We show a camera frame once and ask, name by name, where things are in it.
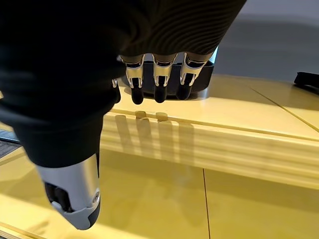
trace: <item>black fingertip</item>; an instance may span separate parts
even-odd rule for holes
[[[176,92],[177,98],[182,101],[187,100],[190,95],[191,87],[192,86],[179,85]]]
[[[117,85],[115,88],[113,88],[113,90],[115,91],[115,94],[116,94],[115,103],[117,104],[121,100],[121,92],[120,92],[119,85]]]
[[[141,88],[132,88],[132,101],[136,105],[140,105],[143,102],[144,95]]]
[[[163,103],[167,96],[167,86],[155,86],[154,99],[157,103]]]

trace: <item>black object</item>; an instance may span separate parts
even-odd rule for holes
[[[167,97],[167,86],[160,84],[154,89],[154,99],[157,103],[163,103]]]
[[[154,88],[155,88],[155,82],[153,78],[153,61],[145,61],[144,62],[144,70],[143,70],[143,87],[142,90],[144,94],[154,97]],[[167,84],[166,94],[168,97],[176,98],[176,93],[178,90],[178,87],[180,85],[180,68],[181,63],[173,64],[170,78]],[[200,91],[205,90],[210,81],[211,74],[213,73],[214,64],[208,61],[203,69],[201,70],[200,74],[198,75],[197,79],[195,80],[194,84],[190,88],[187,86],[187,90],[182,90],[183,93],[181,95],[185,95],[185,91],[189,91],[189,94],[194,95]],[[129,82],[126,78],[126,76],[122,77],[123,82],[129,86]]]
[[[132,101],[136,105],[140,105],[143,102],[144,94],[142,88],[134,87],[132,90]]]
[[[116,95],[115,103],[117,104],[121,100],[121,92],[120,92],[119,84],[116,84],[116,87],[113,87],[113,91]]]
[[[307,72],[298,72],[294,83],[298,86],[311,86],[319,89],[319,75]]]

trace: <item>gray floor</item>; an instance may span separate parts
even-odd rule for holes
[[[0,141],[0,158],[7,155],[8,153],[11,153],[12,151],[19,148],[20,145],[16,143],[8,143]]]

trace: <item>robotic hand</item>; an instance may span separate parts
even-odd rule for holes
[[[0,3],[0,120],[73,226],[86,230],[99,214],[99,142],[103,115],[120,100],[115,79],[126,71],[141,104],[144,54],[152,53],[161,103],[176,54],[185,52],[176,96],[187,99],[245,1]]]

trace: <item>black sleeve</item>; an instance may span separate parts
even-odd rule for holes
[[[116,99],[111,80],[125,74],[116,58],[134,37],[134,21],[119,12],[135,8],[123,2],[1,1],[0,120],[35,164],[68,166],[98,152]]]

